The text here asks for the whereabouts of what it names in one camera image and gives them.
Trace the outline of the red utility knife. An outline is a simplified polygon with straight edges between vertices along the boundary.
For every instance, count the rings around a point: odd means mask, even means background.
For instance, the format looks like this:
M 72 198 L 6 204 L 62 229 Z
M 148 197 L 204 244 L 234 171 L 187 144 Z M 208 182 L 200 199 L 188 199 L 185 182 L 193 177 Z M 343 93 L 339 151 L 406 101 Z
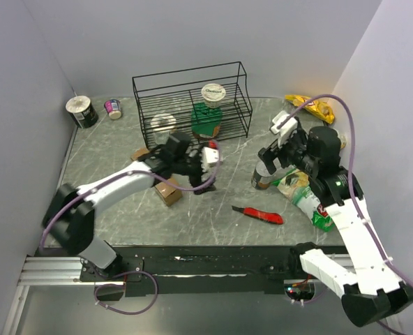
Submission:
M 252 207 L 236 207 L 232 206 L 234 211 L 242 213 L 244 216 L 248 216 L 259 221 L 263 221 L 266 223 L 274 224 L 274 225 L 283 225 L 284 220 L 280 214 L 271 213 L 266 211 L 261 211 L 259 209 L 255 209 Z

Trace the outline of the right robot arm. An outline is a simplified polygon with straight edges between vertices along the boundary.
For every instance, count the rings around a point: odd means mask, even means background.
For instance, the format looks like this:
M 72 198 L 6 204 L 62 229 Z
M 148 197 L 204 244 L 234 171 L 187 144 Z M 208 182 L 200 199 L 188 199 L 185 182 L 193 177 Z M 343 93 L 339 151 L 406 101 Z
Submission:
M 258 156 L 270 173 L 274 160 L 308 176 L 310 189 L 338 229 L 354 271 L 348 271 L 311 242 L 291 250 L 288 269 L 296 278 L 319 279 L 341 300 L 343 310 L 357 327 L 396 314 L 413 303 L 413 287 L 395 274 L 369 221 L 358 181 L 340 164 L 340 139 L 326 126 L 305 132 L 298 125 L 272 126 L 277 140 Z

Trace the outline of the brown cardboard express box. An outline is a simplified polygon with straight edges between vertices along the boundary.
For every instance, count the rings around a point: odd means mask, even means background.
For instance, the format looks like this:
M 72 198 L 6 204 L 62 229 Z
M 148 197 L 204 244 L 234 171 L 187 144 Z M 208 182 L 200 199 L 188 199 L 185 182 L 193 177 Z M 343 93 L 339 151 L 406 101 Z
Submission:
M 149 153 L 149 150 L 146 147 L 140 148 L 132 154 L 130 159 L 131 161 L 136 161 L 140 156 L 147 153 Z M 178 188 L 169 186 L 164 182 L 156 184 L 154 190 L 167 207 L 171 207 L 183 197 L 182 192 Z

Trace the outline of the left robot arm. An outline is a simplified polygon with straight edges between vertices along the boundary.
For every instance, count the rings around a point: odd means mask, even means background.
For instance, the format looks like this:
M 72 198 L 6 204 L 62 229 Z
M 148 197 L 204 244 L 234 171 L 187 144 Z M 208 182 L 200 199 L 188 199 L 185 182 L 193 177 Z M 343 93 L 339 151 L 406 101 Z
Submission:
M 107 281 L 116 279 L 123 269 L 123 258 L 95 233 L 99 214 L 126 197 L 153 188 L 160 182 L 177 190 L 172 175 L 187 176 L 186 191 L 202 194 L 214 190 L 221 164 L 218 142 L 211 140 L 190 149 L 191 138 L 183 132 L 171 134 L 165 144 L 138 156 L 124 169 L 99 181 L 73 187 L 58 187 L 43 218 L 40 249 L 52 236 L 71 256 L 79 256 L 96 267 Z

